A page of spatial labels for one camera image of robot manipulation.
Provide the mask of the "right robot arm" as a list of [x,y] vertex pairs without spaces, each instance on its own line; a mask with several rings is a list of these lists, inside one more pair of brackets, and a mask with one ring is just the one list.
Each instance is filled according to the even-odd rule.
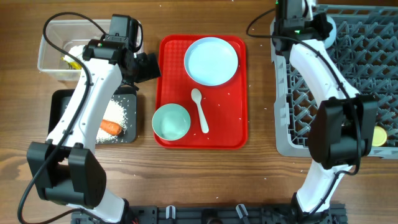
[[333,26],[313,1],[277,1],[272,42],[277,55],[304,78],[318,107],[308,135],[312,164],[292,198],[297,223],[321,221],[341,179],[356,175],[372,148],[377,100],[362,95],[329,57],[325,40]]

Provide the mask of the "white rice pile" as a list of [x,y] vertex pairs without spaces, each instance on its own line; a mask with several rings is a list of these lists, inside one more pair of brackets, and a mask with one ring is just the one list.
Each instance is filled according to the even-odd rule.
[[103,119],[118,123],[122,132],[112,136],[100,127],[96,135],[97,144],[118,144],[132,142],[136,134],[136,96],[134,94],[117,94],[109,101]]

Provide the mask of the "orange carrot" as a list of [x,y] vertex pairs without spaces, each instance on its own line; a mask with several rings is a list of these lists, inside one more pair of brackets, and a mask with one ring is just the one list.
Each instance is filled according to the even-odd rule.
[[112,136],[118,136],[123,130],[123,128],[118,123],[105,119],[102,120],[100,128]]

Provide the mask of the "snack wrapper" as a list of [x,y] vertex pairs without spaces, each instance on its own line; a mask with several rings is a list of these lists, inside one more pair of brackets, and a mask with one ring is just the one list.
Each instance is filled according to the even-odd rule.
[[68,64],[70,69],[81,70],[81,65],[79,63],[77,63],[76,61],[74,61],[72,58],[62,57],[62,60]]

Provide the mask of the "mint green bowl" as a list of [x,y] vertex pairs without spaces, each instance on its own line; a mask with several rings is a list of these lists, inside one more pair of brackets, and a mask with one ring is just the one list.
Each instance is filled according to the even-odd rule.
[[152,117],[155,135],[166,141],[183,138],[189,131],[191,118],[181,105],[169,103],[158,108]]

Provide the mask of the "light blue bowl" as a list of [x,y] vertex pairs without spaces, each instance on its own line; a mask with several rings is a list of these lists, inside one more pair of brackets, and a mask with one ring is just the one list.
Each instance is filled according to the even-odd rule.
[[333,45],[336,40],[336,23],[329,15],[327,15],[326,18],[327,21],[332,25],[332,30],[329,33],[329,37],[323,41],[325,44],[325,48],[328,49]]

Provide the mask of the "white tissue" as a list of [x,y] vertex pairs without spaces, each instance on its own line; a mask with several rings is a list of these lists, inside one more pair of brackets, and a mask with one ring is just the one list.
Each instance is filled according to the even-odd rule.
[[[74,47],[72,47],[72,48],[69,50],[68,53],[69,53],[70,55],[74,56],[75,58],[77,58],[78,60],[83,61],[82,55],[83,55],[83,49],[84,49],[84,47],[85,47],[85,45],[77,45],[77,46],[74,46]],[[68,55],[64,56],[64,57],[63,57],[63,60],[64,60],[65,62],[68,62],[68,63],[75,62],[75,60],[72,59],[72,58],[71,58],[70,56],[68,56]]]

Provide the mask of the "yellow plastic cup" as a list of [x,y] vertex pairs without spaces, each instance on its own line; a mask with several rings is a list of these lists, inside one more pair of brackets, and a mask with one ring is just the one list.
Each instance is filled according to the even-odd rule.
[[372,146],[381,147],[386,143],[386,141],[387,141],[387,131],[380,126],[375,126]]

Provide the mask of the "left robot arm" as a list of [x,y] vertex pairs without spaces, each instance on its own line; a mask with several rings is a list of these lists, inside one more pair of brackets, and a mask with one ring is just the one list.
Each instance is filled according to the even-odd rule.
[[68,106],[44,142],[32,142],[27,161],[29,189],[42,200],[66,205],[100,223],[137,223],[126,199],[106,187],[106,173],[94,151],[96,136],[114,92],[121,85],[160,77],[155,54],[142,52],[142,24],[130,16],[112,16],[109,31],[93,39],[73,61],[80,80]]

